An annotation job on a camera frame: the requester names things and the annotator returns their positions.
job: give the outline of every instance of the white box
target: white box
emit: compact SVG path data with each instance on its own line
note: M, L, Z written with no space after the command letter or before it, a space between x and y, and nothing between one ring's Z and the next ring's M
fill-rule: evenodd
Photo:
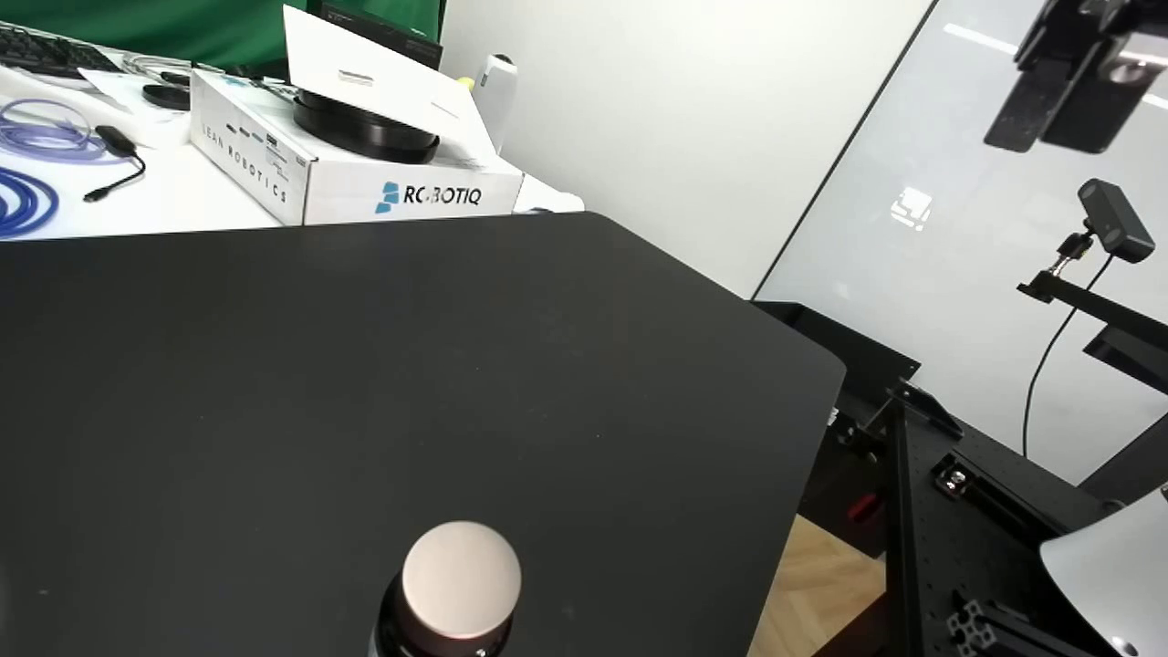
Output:
M195 71L191 143L278 223L510 215L522 172L437 146L432 164L347 152L307 133L291 103L248 79Z

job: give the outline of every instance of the black table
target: black table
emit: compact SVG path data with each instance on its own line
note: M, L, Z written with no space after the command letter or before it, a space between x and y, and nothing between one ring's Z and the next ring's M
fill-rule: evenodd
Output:
M600 215L0 249L0 657L362 657L503 530L508 657L746 653L842 368Z

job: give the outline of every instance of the white wall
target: white wall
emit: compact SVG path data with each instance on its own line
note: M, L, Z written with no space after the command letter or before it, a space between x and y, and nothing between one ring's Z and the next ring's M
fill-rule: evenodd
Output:
M1020 450L1022 395L1066 305L1016 290L1079 229L1085 180L1121 182L1161 253L1115 261L1098 290L1168 322L1168 103L1144 107L1101 158L983 146L1020 79L1012 49L1039 0L943 0L761 299L802 299L915 362L958 414ZM927 199L921 229L898 203ZM1094 249L1066 276L1085 283ZM1033 457L1079 483L1168 413L1168 396L1085 352L1078 318L1033 403Z
M508 158L753 296L927 0L453 0L518 62Z

